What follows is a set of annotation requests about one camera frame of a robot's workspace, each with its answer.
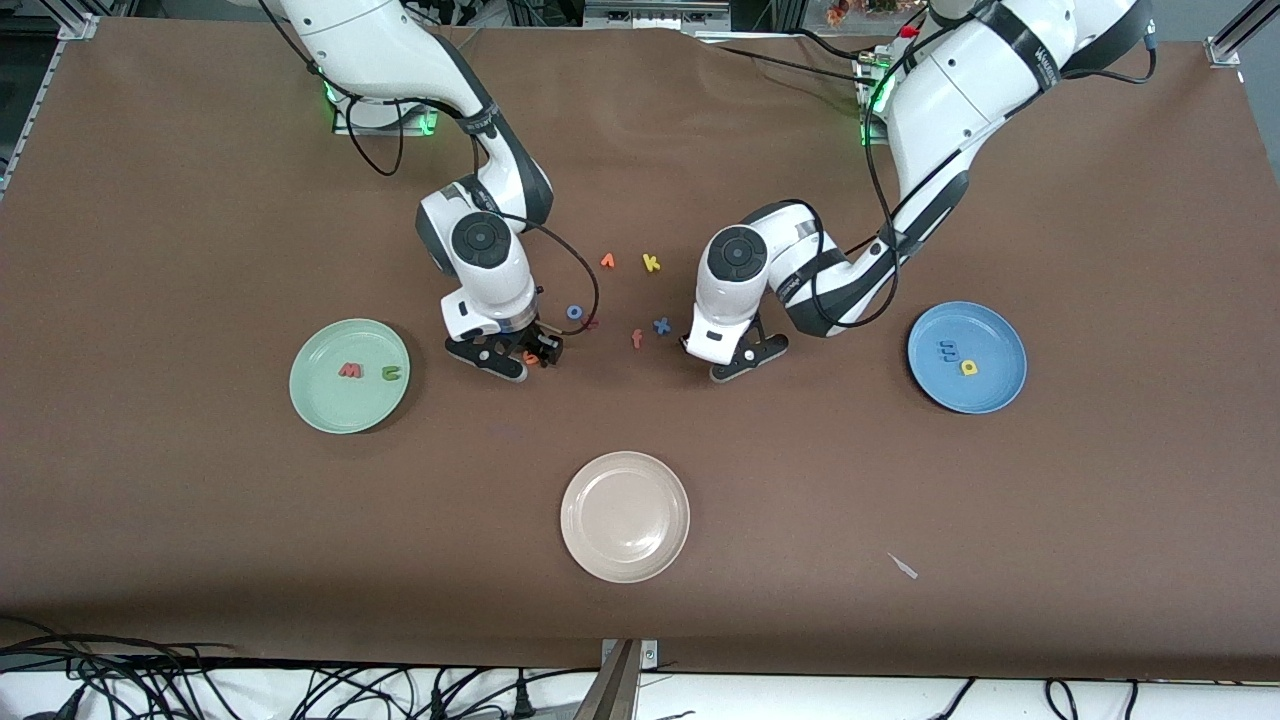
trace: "white robotic arm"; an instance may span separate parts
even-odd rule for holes
[[[428,101],[489,155],[479,172],[426,196],[417,209],[416,229],[431,259],[462,284],[440,300],[445,348],[516,382],[527,377],[517,359],[522,350],[556,363],[561,341],[535,324],[538,288],[517,237],[547,222],[552,186],[471,67],[397,0],[279,5],[333,87],[366,102]]]
[[[768,205],[721,231],[699,264],[685,348],[713,363],[712,378],[719,382],[781,355],[786,338],[765,337],[759,327],[765,287],[805,334],[831,337],[855,327],[881,287],[959,204],[983,142],[1052,88],[1064,67],[1101,69],[1149,24],[1151,0],[931,3],[919,37],[942,33],[941,41],[916,49],[915,41],[899,38],[891,47],[900,69],[882,118],[901,188],[892,223],[852,260],[826,233],[819,238],[820,223],[801,201]],[[742,264],[742,246],[731,242],[736,237],[753,249]],[[753,323],[758,341],[744,337]]]

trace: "brown table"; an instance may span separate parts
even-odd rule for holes
[[[452,126],[383,179],[269,26],[108,19],[69,47],[0,204],[0,610],[275,657],[590,665],[644,635],[685,670],[1280,673],[1280,193],[1235,73],[1165,44],[1146,87],[1055,90],[883,319],[716,386],[631,331],[682,332],[704,243],[768,201],[810,200],[846,246],[878,227],[847,86],[660,31],[466,54],[556,184],[552,227],[620,261],[599,329],[521,386],[443,351],[454,286],[412,220],[470,167]],[[525,243],[549,319],[590,300]],[[913,320],[956,299],[1030,354],[989,416],[905,368]],[[332,437],[285,379],[348,316],[396,327],[413,382]],[[557,521],[620,448],[666,460],[694,514],[630,587]]]

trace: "plate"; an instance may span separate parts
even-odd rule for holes
[[[584,570],[639,583],[676,561],[689,537],[689,496],[657,457],[602,455],[573,475],[561,503],[561,534]]]
[[[293,409],[312,428],[358,433],[383,421],[408,388],[408,351],[376,320],[339,320],[302,346],[289,370]]]
[[[995,413],[1027,382],[1021,338],[996,311],[974,302],[943,302],[920,315],[906,359],[920,388],[956,413]]]

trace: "white floor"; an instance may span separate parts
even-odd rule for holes
[[[366,682],[384,671],[370,670],[361,675]],[[451,678],[463,675],[452,670]],[[529,673],[535,676],[538,671]],[[216,670],[211,673],[227,701],[243,720],[287,719],[306,692],[311,673],[307,670]],[[398,675],[381,685],[388,694],[408,706],[410,688],[421,706],[428,697],[435,670],[412,671],[412,678]],[[591,674],[572,674],[534,682],[529,685],[535,707],[549,708],[573,705],[586,694]],[[472,702],[509,684],[515,670],[492,670],[467,685],[451,705],[461,712]],[[210,720],[230,719],[218,700],[198,679],[197,700]],[[777,720],[777,719],[850,719],[850,720],[928,720],[951,702],[963,680],[901,678],[805,678],[762,675],[667,675],[641,676],[636,720],[671,719],[689,711],[691,720]],[[1128,683],[1073,682],[1071,691],[1082,720],[1120,720],[1129,697]],[[0,720],[20,720],[36,712],[55,711],[78,687],[60,673],[13,673],[0,676]],[[122,691],[122,700],[140,711],[146,710],[141,694]],[[312,707],[307,717],[326,717],[349,698],[352,691],[334,692]],[[515,702],[513,693],[498,701],[507,711]],[[1066,708],[1065,701],[1060,700]],[[101,698],[86,700],[79,720],[110,717]],[[342,712],[351,720],[385,720],[381,702],[355,705]],[[954,720],[977,719],[1056,720],[1038,680],[978,680],[960,703]],[[1280,717],[1280,688],[1230,687],[1212,684],[1146,683],[1140,685],[1133,720],[1275,720]]]

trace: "green plate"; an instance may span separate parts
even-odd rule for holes
[[[326,433],[367,430],[383,421],[408,388],[408,351],[376,320],[339,320],[302,346],[289,370],[293,409]]]

